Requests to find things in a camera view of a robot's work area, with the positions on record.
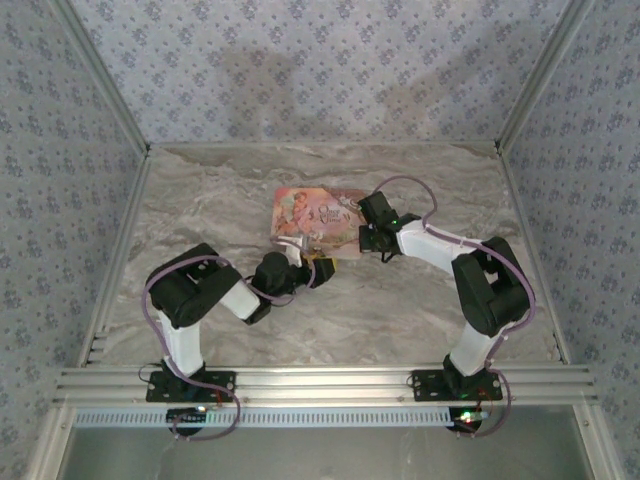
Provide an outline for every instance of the bracket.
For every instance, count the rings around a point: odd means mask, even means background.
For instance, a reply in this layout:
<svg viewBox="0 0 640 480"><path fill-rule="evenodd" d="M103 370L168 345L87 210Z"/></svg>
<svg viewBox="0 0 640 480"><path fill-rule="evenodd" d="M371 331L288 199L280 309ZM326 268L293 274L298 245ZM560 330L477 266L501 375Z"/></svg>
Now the bracket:
<svg viewBox="0 0 640 480"><path fill-rule="evenodd" d="M416 402L449 402L449 401L495 401L502 400L500 378L495 373L488 373L474 383L473 387L460 395L455 395L447 385L444 370L414 370L409 377L409 386L413 389Z"/></svg>
<svg viewBox="0 0 640 480"><path fill-rule="evenodd" d="M199 382L225 387L232 392L236 388L236 372L205 371L199 372ZM146 400L149 403L231 403L231 397L225 393L190 385L166 371L153 372L149 378Z"/></svg>

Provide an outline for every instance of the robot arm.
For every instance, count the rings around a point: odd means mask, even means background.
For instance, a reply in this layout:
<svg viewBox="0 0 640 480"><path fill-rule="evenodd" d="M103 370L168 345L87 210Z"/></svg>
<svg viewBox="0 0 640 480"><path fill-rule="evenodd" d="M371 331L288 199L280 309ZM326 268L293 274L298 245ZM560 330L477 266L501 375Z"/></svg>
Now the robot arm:
<svg viewBox="0 0 640 480"><path fill-rule="evenodd" d="M196 257L211 258L197 261ZM159 272L194 259L185 267L164 275L149 290L151 303L158 312L163 336L171 358L179 371L188 377L204 371L200 352L200 320L218 303L248 325L264 318L274 300L291 295L296 287L308 284L311 270L303 262L300 249L288 248L286 255L267 253L248 284L231 265L213 261L218 254L202 243L151 273L147 283ZM315 279L311 288L326 282L334 273L331 259L313 260ZM174 372L164 359L165 370Z"/></svg>
<svg viewBox="0 0 640 480"><path fill-rule="evenodd" d="M529 301L524 287L505 265L468 245L482 243L522 270L509 244L499 237L481 242L431 226L425 229L416 215L398 216L382 192L364 198L359 205L368 223L360 227L362 251L381 252L385 263L394 255L420 258L454 276L467 324L444 359L444 377L458 396L473 389L486 375L485 361L500 333L522 318Z"/></svg>

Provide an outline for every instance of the marble surface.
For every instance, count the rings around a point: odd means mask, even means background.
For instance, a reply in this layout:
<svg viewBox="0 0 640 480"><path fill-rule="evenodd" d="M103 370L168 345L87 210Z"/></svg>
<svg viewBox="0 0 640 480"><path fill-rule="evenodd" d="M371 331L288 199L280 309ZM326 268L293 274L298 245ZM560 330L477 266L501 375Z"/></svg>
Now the marble surface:
<svg viewBox="0 0 640 480"><path fill-rule="evenodd" d="M433 224L469 237L500 235L529 278L531 262L501 174L490 154L451 145L182 147L154 150L143 203L102 362L140 365L161 350L145 324L139 296L148 274L192 246L207 242L244 275L269 243L272 199L279 186L373 189L395 174L412 174L434 189ZM398 181L384 192L398 212L422 214L428 195ZM513 335L499 359L558 359L544 303L534 323ZM208 364L398 364L441 361L465 320L454 280L407 257L389 264L377 255L341 261L334 278L247 326L222 306L202 322Z"/></svg>

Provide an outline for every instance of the patterned wallpaper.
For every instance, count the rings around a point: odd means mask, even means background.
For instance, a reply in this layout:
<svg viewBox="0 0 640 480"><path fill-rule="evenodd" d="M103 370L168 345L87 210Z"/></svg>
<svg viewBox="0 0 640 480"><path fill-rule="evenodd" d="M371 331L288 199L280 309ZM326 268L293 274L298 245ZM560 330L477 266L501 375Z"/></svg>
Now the patterned wallpaper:
<svg viewBox="0 0 640 480"><path fill-rule="evenodd" d="M575 362L640 478L640 6L599 0L509 155Z"/></svg>
<svg viewBox="0 0 640 480"><path fill-rule="evenodd" d="M150 143L492 140L566 0L73 0Z"/></svg>
<svg viewBox="0 0 640 480"><path fill-rule="evenodd" d="M84 338L137 154L44 1L0 9L0 478Z"/></svg>

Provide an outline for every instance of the book cover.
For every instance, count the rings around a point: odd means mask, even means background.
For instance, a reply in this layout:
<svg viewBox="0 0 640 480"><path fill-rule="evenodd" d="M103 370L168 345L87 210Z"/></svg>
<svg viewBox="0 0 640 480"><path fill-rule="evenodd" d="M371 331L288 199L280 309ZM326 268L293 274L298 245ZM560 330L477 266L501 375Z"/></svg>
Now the book cover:
<svg viewBox="0 0 640 480"><path fill-rule="evenodd" d="M364 225L358 201L366 195L347 188L281 187L275 193L271 234L303 234L316 253L358 259L358 228Z"/></svg>

